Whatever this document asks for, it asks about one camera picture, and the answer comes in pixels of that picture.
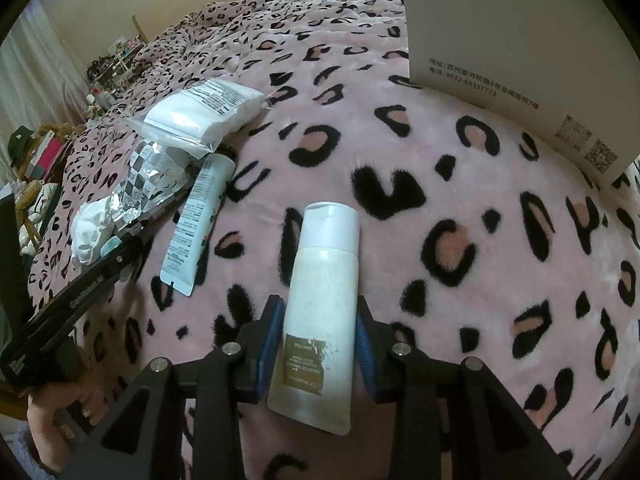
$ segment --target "leopard print blanket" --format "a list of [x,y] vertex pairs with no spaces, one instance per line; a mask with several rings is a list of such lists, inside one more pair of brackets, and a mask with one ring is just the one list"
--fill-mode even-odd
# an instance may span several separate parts
[[[78,326],[117,398],[150,359],[203,357],[287,297],[302,211],[332,200],[362,223],[360,293],[433,358],[483,359],[577,478],[597,478],[640,412],[638,167],[600,189],[516,124],[408,79],[403,0],[242,0],[187,16],[138,56],[143,78],[77,141],[30,276],[39,306],[76,277],[69,223],[126,175],[122,122],[222,76],[273,106],[233,136],[238,168],[190,298],[161,283],[179,218]],[[393,408],[356,380],[353,429],[325,434],[241,409],[249,479],[384,478]],[[193,407],[186,413],[190,475]]]

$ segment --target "phone number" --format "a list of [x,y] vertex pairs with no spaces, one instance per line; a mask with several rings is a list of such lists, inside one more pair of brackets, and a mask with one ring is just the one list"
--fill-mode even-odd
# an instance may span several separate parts
[[459,75],[452,74],[451,72],[445,72],[444,75],[448,79],[453,79],[453,81],[458,81],[460,83],[464,83],[465,85],[469,85],[472,88],[475,88],[475,89],[477,89],[477,90],[479,90],[481,92],[487,92],[492,97],[496,96],[495,90],[492,90],[491,88],[489,88],[487,86],[484,86],[484,85],[479,85],[475,81],[472,81],[470,79],[464,79],[463,77],[460,77]]

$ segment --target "hand cream tube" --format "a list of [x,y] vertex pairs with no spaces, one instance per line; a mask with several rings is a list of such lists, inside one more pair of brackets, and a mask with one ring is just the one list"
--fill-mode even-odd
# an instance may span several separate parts
[[198,260],[222,204],[226,183],[236,170],[236,152],[220,145],[204,162],[169,243],[160,279],[190,296]]
[[359,238],[352,208],[305,209],[268,399],[274,412],[340,435],[351,429]]

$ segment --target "qr code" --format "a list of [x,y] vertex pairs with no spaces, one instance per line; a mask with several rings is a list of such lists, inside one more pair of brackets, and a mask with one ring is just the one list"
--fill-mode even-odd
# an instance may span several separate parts
[[600,173],[605,173],[617,160],[618,156],[609,147],[596,139],[596,143],[584,156],[584,160],[590,163]]
[[572,118],[571,115],[567,115],[567,117],[564,118],[562,126],[556,131],[555,137],[556,139],[562,140],[562,142],[570,148],[573,148],[577,153],[591,138],[591,132]]

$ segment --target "metal screw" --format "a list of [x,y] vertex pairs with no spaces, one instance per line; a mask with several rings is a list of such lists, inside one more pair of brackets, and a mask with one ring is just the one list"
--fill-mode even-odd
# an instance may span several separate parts
[[411,345],[407,343],[396,343],[391,347],[391,351],[396,355],[407,355],[411,352]]
[[162,372],[163,370],[166,370],[168,365],[169,361],[164,357],[156,357],[149,363],[149,367],[155,372]]
[[479,372],[484,368],[484,363],[477,357],[468,357],[465,359],[465,366],[474,372]]
[[236,343],[235,341],[231,341],[229,343],[224,343],[222,345],[222,353],[226,355],[235,355],[237,354],[242,347],[240,343]]

